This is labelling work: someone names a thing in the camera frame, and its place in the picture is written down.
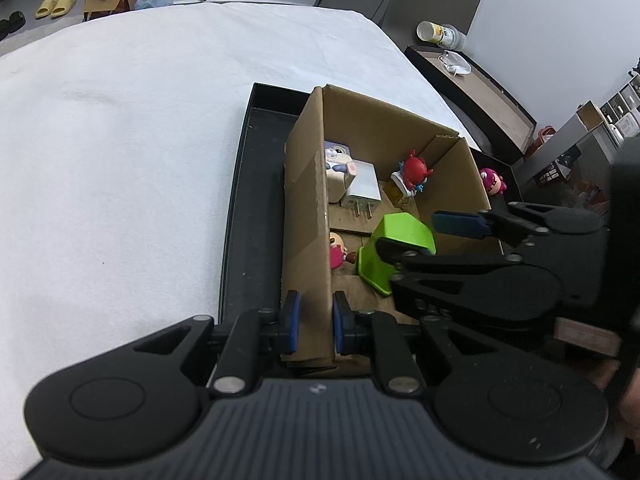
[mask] person's skin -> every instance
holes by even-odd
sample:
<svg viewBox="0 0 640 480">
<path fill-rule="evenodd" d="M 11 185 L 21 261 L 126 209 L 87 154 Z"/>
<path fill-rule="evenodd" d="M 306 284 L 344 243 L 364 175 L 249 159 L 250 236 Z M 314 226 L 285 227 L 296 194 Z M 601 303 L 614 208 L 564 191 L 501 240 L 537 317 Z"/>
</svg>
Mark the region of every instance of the person's skin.
<svg viewBox="0 0 640 480">
<path fill-rule="evenodd" d="M 618 364 L 614 359 L 608 359 L 597 363 L 580 363 L 577 368 L 580 368 L 591 382 L 603 390 L 613 377 Z M 636 453 L 640 452 L 640 370 L 636 370 L 636 374 L 622 402 L 620 402 L 620 415 L 623 418 L 621 430 L 627 438 L 634 441 Z"/>
</svg>

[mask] plastic bottle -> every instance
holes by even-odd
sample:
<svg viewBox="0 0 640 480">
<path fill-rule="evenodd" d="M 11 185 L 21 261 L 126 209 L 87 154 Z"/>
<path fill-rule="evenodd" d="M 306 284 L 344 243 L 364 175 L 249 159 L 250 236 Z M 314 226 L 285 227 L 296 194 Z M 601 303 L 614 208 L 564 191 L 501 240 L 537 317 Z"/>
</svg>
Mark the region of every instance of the plastic bottle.
<svg viewBox="0 0 640 480">
<path fill-rule="evenodd" d="M 421 40 L 435 43 L 446 50 L 462 52 L 465 45 L 466 36 L 452 25 L 420 22 L 415 32 Z"/>
</svg>

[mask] purple toy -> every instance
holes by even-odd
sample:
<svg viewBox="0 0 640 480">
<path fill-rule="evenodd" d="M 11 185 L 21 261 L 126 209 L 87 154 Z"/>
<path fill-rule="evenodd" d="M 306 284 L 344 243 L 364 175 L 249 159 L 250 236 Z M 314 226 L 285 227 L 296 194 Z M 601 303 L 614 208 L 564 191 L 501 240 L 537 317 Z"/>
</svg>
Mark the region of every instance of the purple toy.
<svg viewBox="0 0 640 480">
<path fill-rule="evenodd" d="M 502 177 L 491 168 L 482 168 L 480 170 L 480 178 L 482 179 L 484 190 L 489 196 L 501 195 L 507 190 L 507 185 L 502 180 Z"/>
</svg>

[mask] silver screw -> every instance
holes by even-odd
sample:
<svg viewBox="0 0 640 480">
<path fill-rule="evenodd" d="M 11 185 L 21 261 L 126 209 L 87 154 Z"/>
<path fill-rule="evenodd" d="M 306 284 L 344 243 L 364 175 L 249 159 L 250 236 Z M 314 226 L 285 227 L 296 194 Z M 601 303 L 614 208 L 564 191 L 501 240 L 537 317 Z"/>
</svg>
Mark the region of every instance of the silver screw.
<svg viewBox="0 0 640 480">
<path fill-rule="evenodd" d="M 244 390 L 246 383 L 240 377 L 227 376 L 216 379 L 213 389 L 221 394 L 236 394 Z"/>
<path fill-rule="evenodd" d="M 394 377 L 387 383 L 387 385 L 390 390 L 399 394 L 410 394 L 420 388 L 418 380 L 408 376 Z"/>
</svg>

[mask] white electronic device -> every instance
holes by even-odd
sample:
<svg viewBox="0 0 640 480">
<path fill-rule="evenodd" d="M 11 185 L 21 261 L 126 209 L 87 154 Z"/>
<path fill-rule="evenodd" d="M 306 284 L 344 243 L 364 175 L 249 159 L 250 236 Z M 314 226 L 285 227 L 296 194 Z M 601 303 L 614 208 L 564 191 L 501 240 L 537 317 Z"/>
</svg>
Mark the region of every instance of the white electronic device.
<svg viewBox="0 0 640 480">
<path fill-rule="evenodd" d="M 372 211 L 380 203 L 380 188 L 373 164 L 361 160 L 353 161 L 356 165 L 356 177 L 344 193 L 340 205 L 355 210 L 356 216 L 364 211 L 371 220 Z"/>
</svg>

